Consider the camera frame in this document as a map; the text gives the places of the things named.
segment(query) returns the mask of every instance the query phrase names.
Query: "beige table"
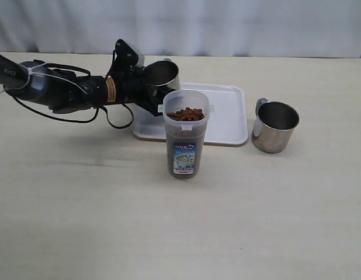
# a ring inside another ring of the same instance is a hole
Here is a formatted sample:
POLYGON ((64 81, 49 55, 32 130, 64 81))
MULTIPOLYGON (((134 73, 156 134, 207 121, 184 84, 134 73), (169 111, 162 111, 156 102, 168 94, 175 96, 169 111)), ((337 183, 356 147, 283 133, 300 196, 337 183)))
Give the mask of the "beige table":
MULTIPOLYGON (((96 75, 110 65, 108 55, 4 55, 96 75)), ((2 94, 0 280, 361 280, 361 59, 172 59, 182 82, 242 88, 250 130, 258 98, 294 106, 287 149, 206 146, 199 175, 181 182, 164 143, 104 114, 48 120, 2 94)))

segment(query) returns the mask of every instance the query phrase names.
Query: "white tray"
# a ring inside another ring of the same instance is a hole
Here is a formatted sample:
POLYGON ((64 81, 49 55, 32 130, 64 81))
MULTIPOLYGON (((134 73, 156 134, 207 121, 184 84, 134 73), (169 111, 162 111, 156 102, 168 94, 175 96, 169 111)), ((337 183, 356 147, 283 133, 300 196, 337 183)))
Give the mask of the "white tray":
MULTIPOLYGON (((182 83, 181 89, 204 93, 214 112, 210 114, 204 143, 240 146, 248 140, 248 120, 244 92, 235 86, 182 83)), ((132 125, 136 138, 144 141, 165 141, 163 116, 154 117, 137 107, 132 125)))

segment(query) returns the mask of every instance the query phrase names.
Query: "white backdrop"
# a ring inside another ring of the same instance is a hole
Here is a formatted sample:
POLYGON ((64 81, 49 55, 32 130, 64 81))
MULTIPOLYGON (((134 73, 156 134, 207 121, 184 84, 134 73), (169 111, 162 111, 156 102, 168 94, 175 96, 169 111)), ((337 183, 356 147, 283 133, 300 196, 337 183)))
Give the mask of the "white backdrop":
POLYGON ((361 57, 361 0, 0 0, 0 51, 361 57))

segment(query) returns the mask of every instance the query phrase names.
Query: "stainless steel cup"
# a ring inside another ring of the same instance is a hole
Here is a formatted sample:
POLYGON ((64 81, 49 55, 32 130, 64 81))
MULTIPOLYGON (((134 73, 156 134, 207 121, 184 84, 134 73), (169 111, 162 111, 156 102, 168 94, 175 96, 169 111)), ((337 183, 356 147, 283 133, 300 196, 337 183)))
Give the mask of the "stainless steel cup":
POLYGON ((179 68, 170 59, 156 61, 143 69, 144 81, 152 95, 164 98, 169 92, 181 89, 179 68))
POLYGON ((252 143, 266 153, 283 151, 300 121, 291 106, 261 98, 256 104, 256 121, 252 131, 252 143))

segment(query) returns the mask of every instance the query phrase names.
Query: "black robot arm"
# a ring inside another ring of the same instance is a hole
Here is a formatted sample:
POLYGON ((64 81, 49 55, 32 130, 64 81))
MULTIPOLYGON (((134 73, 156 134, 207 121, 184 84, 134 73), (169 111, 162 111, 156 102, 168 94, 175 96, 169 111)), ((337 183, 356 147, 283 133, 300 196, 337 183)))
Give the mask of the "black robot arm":
POLYGON ((152 94, 145 83, 144 68, 144 56, 120 39, 104 77, 92 76, 88 70, 75 66, 39 60, 17 64, 0 55, 0 84, 20 104, 23 105, 22 100, 45 105, 54 114, 91 108, 98 111, 108 105, 126 107, 126 104, 134 103, 152 115, 160 116, 157 108, 162 104, 163 96, 152 94))

